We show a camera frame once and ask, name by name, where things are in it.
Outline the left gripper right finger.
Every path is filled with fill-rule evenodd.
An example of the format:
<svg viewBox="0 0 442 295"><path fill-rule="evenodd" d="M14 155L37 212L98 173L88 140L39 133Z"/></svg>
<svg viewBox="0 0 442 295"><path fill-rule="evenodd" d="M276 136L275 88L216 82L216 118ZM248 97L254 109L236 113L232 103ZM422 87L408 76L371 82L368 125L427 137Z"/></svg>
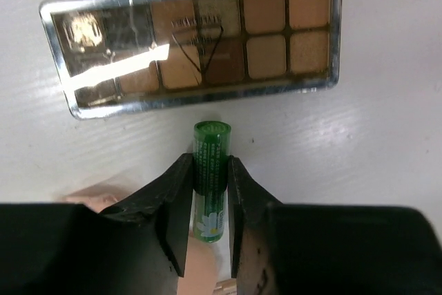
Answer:
<svg viewBox="0 0 442 295"><path fill-rule="evenodd" d="M441 244L418 210L288 204L228 162L239 294L440 294Z"/></svg>

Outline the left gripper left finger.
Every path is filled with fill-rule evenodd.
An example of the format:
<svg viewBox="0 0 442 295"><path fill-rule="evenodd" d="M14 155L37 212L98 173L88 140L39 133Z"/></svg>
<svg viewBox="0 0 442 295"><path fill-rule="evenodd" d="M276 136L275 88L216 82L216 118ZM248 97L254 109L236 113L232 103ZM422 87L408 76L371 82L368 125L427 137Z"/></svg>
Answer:
<svg viewBox="0 0 442 295"><path fill-rule="evenodd" d="M101 212L1 205L2 294L175 294L188 243L193 161Z"/></svg>

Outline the pink makeup sponge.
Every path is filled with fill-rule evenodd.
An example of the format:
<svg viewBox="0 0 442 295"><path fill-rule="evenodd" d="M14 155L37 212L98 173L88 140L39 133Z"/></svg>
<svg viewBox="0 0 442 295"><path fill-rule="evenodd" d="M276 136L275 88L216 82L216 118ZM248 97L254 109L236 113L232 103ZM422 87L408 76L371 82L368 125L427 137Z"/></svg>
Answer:
<svg viewBox="0 0 442 295"><path fill-rule="evenodd" d="M57 202L82 204L99 213L135 193L142 184L128 178L114 177L90 184L57 198Z"/></svg>

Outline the green lip balm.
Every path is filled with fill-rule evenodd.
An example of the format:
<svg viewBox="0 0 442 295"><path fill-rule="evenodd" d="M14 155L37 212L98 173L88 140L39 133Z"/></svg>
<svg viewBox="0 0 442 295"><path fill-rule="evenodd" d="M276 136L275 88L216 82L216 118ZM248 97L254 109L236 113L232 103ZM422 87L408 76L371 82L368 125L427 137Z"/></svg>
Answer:
<svg viewBox="0 0 442 295"><path fill-rule="evenodd" d="M220 121L198 122L193 134L193 235L212 243L224 232L231 126Z"/></svg>

